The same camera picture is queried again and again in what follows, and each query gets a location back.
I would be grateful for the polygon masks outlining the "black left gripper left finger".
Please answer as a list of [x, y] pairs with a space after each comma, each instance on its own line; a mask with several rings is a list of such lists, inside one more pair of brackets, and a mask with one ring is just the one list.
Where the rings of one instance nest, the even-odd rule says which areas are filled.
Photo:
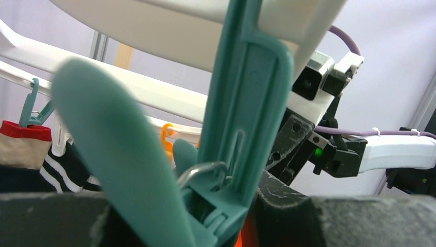
[[101, 192], [1, 194], [1, 246], [143, 246]]

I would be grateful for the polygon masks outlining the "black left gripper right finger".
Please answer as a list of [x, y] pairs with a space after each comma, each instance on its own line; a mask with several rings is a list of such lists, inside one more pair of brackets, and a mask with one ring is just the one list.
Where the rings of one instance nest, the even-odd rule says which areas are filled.
[[433, 197], [308, 197], [267, 171], [257, 193], [260, 246], [435, 246]]

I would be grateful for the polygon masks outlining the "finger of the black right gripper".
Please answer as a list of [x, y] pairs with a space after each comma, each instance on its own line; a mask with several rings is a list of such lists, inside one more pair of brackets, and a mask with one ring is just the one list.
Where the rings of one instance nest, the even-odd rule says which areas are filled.
[[298, 114], [287, 114], [272, 146], [266, 170], [279, 164], [312, 133], [314, 124]]

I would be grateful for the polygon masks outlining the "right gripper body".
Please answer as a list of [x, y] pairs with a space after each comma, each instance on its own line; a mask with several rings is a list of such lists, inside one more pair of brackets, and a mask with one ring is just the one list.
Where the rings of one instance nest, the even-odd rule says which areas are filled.
[[334, 178], [356, 177], [367, 144], [359, 137], [313, 132], [279, 165], [279, 180], [290, 185], [307, 161], [317, 175], [324, 171]]

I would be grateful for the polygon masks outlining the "teal clothespin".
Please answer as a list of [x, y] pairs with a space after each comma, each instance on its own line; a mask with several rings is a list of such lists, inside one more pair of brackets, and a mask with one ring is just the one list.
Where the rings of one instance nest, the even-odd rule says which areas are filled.
[[261, 1], [231, 1], [199, 148], [175, 155], [177, 177], [138, 104], [78, 59], [51, 97], [90, 172], [147, 246], [230, 246], [256, 194], [292, 87], [294, 58], [258, 28]]

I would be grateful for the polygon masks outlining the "red white patterned sock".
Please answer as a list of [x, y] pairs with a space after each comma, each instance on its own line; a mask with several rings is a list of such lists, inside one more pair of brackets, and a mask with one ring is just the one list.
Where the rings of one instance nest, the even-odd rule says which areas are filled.
[[249, 213], [239, 232], [235, 247], [258, 247], [256, 221], [253, 213]]

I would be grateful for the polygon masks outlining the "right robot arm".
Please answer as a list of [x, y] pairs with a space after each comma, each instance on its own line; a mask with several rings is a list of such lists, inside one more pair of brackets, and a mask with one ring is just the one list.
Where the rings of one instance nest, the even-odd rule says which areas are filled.
[[435, 135], [418, 130], [358, 132], [340, 129], [334, 118], [314, 126], [286, 114], [266, 170], [308, 196], [369, 196], [382, 171], [435, 168]]

